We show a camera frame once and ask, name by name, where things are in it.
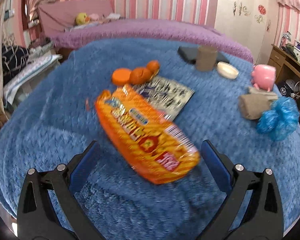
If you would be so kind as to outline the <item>blue plastic bag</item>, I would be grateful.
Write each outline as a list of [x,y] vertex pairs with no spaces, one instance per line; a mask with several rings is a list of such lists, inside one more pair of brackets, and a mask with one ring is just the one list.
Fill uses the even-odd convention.
[[296,101],[282,96],[271,103],[270,110],[262,113],[256,130],[259,134],[266,134],[272,141],[283,141],[297,129],[299,118]]

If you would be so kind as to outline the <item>cardboard tube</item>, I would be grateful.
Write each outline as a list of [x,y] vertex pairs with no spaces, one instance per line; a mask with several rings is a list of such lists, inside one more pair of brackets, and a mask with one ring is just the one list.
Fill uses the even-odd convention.
[[218,51],[210,46],[199,46],[196,57],[196,70],[200,72],[212,71],[216,64]]
[[262,113],[270,110],[271,102],[262,94],[244,94],[238,97],[241,115],[248,120],[257,120]]

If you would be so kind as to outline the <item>orange snack bag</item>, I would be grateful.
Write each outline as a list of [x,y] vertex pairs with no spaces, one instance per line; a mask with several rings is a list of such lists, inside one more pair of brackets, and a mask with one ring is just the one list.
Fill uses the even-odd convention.
[[183,131],[129,85],[102,91],[95,108],[113,145],[151,183],[176,181],[199,163],[200,153]]

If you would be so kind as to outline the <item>pink metal mug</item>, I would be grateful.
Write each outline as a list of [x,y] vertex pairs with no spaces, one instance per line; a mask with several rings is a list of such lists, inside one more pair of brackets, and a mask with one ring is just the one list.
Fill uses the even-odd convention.
[[256,89],[270,92],[276,80],[276,68],[266,64],[257,64],[253,66],[251,77],[251,83]]

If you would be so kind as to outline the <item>black white snack wrapper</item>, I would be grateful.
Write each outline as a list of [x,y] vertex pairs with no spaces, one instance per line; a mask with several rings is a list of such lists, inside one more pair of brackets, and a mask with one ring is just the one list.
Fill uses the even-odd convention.
[[161,76],[155,76],[148,83],[134,85],[133,89],[163,115],[173,121],[194,94],[194,90]]

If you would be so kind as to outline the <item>beige folded cloth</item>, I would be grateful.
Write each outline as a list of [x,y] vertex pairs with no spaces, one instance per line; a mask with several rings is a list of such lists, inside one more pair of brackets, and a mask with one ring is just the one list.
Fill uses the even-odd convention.
[[248,87],[248,93],[249,94],[259,94],[259,95],[265,96],[268,101],[276,101],[279,98],[279,96],[275,92],[272,92],[272,91],[268,92],[266,90],[257,89],[255,87],[251,87],[251,86]]

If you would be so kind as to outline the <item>dotted folded quilt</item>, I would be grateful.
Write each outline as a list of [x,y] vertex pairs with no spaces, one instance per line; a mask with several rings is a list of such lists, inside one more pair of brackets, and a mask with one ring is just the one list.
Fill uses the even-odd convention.
[[60,54],[44,55],[35,59],[32,63],[4,85],[4,106],[18,105],[24,101],[34,88],[56,67],[62,59]]

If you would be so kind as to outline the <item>cream round lid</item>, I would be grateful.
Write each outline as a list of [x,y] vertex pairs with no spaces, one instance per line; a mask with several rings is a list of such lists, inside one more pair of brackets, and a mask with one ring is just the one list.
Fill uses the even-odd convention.
[[238,69],[229,63],[218,62],[216,69],[218,74],[226,79],[235,80],[239,75]]

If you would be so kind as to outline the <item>wooden desk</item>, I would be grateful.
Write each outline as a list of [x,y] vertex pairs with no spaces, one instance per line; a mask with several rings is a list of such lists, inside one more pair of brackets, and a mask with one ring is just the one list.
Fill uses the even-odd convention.
[[[268,64],[276,68],[276,85],[282,85],[287,80],[293,80],[300,85],[300,63],[282,49],[272,44]],[[300,98],[296,99],[300,112]]]

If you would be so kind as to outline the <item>orange round lid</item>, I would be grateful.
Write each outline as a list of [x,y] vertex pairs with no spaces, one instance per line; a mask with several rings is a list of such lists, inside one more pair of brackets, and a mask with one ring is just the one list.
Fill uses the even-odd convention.
[[131,70],[128,68],[119,68],[113,71],[111,81],[114,85],[122,87],[129,83]]

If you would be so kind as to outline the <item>black white patterned bag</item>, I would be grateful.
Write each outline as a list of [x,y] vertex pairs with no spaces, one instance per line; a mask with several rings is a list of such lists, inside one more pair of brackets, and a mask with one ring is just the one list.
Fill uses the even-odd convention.
[[3,85],[9,83],[27,65],[30,51],[21,46],[2,45]]

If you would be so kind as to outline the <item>desk lamp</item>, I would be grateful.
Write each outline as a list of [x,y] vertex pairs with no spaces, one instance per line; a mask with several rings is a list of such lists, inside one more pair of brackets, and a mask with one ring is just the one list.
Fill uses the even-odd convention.
[[287,41],[290,42],[292,40],[291,37],[292,35],[289,31],[283,33],[281,36],[279,48],[281,49],[282,47],[284,47]]

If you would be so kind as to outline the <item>pink headboard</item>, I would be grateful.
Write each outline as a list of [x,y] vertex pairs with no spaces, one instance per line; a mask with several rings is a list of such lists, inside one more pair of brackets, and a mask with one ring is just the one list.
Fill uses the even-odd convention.
[[81,12],[108,16],[114,11],[109,0],[73,0],[41,4],[37,12],[44,35],[53,37],[73,27]]

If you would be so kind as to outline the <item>yellow duck plush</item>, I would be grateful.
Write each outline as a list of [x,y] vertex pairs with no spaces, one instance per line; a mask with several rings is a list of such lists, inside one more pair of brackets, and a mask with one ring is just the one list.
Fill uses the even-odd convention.
[[85,25],[90,23],[90,17],[85,12],[80,12],[75,18],[76,25]]

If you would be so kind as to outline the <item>white wardrobe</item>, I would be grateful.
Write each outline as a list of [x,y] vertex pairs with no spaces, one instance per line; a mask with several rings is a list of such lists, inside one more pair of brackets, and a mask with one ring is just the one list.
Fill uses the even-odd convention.
[[255,64],[266,64],[278,18],[277,0],[218,0],[215,29],[247,47]]

